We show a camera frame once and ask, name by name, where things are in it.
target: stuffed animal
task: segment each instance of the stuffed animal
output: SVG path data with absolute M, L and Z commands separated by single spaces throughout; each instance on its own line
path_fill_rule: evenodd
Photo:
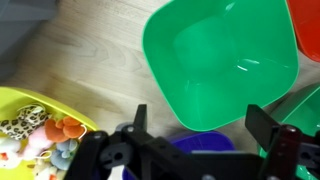
M 19 115 L 14 120 L 0 122 L 0 131 L 13 139 L 26 139 L 36 128 L 51 117 L 41 104 L 31 104 L 18 110 Z
M 70 138 L 79 138 L 86 133 L 86 127 L 72 117 L 60 121 L 49 119 L 45 123 L 46 135 L 49 140 L 59 143 Z
M 22 160 L 18 155 L 20 148 L 20 141 L 0 137 L 0 168 L 13 169 L 19 166 Z
M 63 143 L 57 143 L 57 149 L 52 152 L 50 157 L 51 163 L 61 170 L 68 170 L 72 158 L 73 152 L 76 150 L 78 142 L 74 139 L 69 139 Z
M 22 157 L 24 160 L 32 160 L 52 144 L 53 142 L 47 139 L 44 126 L 41 126 L 29 136 L 28 145 L 23 150 Z
M 66 171 L 58 170 L 50 162 L 44 162 L 43 160 L 37 160 L 34 166 L 28 166 L 33 168 L 34 180 L 63 180 Z

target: green plastic bowl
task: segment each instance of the green plastic bowl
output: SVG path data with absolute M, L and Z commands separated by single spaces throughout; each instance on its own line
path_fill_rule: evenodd
M 291 124 L 307 135 L 314 136 L 320 130 L 320 83 L 307 86 L 291 95 L 271 116 L 274 120 Z M 261 148 L 259 154 L 266 157 Z M 316 180 L 304 166 L 298 166 L 297 176 L 302 179 Z
M 149 19 L 143 49 L 167 102 L 207 131 L 283 96 L 298 74 L 285 1 L 174 0 Z

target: wooden floor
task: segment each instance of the wooden floor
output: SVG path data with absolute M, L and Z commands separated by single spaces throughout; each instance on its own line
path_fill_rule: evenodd
M 113 133 L 148 104 L 148 130 L 170 136 L 182 127 L 165 102 L 141 50 L 149 16 L 167 0 L 63 0 L 56 19 L 44 23 L 19 57 L 16 75 L 1 83 L 63 102 Z M 300 54 L 292 91 L 320 80 L 320 63 Z M 243 120 L 220 128 L 240 150 L 256 152 Z

